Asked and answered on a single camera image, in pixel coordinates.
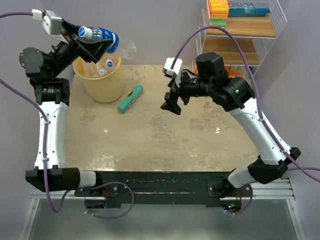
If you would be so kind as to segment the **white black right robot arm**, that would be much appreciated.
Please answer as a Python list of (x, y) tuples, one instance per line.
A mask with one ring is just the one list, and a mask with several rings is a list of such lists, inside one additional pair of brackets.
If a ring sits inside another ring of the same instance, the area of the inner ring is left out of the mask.
[(228, 76), (222, 56), (215, 52), (200, 54), (196, 57), (196, 66), (198, 73), (192, 73), (183, 68), (181, 59), (166, 59), (162, 71), (171, 81), (161, 109), (180, 115), (178, 99), (187, 105), (191, 97), (210, 97), (238, 121), (259, 152), (254, 162), (233, 170), (215, 186), (216, 190), (233, 197), (244, 185), (268, 184), (281, 178), (288, 170), (290, 159), (297, 160), (301, 151), (283, 141), (272, 126), (270, 132), (275, 137), (271, 137), (264, 126), (268, 120), (258, 114), (253, 89), (245, 79)]

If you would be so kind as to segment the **blue label clear bottle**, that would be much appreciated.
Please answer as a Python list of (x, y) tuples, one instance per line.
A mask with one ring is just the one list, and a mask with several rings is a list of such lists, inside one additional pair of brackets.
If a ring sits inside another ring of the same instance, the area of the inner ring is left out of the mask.
[(120, 37), (117, 33), (99, 26), (81, 26), (78, 30), (78, 36), (87, 42), (110, 40), (111, 44), (105, 52), (126, 60), (134, 59), (137, 53), (136, 44), (132, 40)]

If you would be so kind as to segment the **crushed clear bottle white cap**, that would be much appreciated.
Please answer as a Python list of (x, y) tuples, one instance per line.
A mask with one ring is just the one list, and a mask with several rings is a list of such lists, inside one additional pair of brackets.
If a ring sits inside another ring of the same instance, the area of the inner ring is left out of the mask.
[(108, 71), (107, 70), (105, 70), (105, 69), (99, 69), (98, 70), (98, 74), (100, 75), (100, 76), (104, 76), (104, 75), (106, 75), (108, 73)]

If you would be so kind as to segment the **large clear square bottle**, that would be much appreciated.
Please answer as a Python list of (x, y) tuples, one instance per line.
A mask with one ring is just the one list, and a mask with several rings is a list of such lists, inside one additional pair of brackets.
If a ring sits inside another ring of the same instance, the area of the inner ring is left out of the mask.
[(100, 64), (94, 62), (85, 62), (82, 61), (83, 74), (86, 77), (98, 77), (100, 71)]

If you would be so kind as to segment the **slim clear bottle white cap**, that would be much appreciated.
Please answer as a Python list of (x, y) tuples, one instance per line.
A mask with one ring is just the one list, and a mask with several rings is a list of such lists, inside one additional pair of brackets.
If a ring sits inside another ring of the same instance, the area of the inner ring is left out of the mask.
[(116, 56), (107, 55), (103, 58), (102, 62), (102, 66), (106, 70), (111, 71), (117, 66), (118, 58)]

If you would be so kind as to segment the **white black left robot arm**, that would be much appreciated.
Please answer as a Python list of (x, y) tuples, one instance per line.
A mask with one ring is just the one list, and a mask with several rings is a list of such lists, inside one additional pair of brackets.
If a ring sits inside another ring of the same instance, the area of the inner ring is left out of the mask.
[(104, 53), (117, 48), (119, 37), (100, 27), (77, 26), (67, 21), (59, 24), (57, 33), (62, 40), (52, 46), (51, 52), (27, 47), (19, 56), (34, 89), (40, 120), (38, 154), (34, 169), (25, 172), (25, 179), (42, 192), (85, 188), (92, 196), (99, 196), (104, 184), (97, 180), (94, 171), (67, 167), (64, 134), (70, 84), (68, 79), (58, 76), (78, 58), (97, 63)]

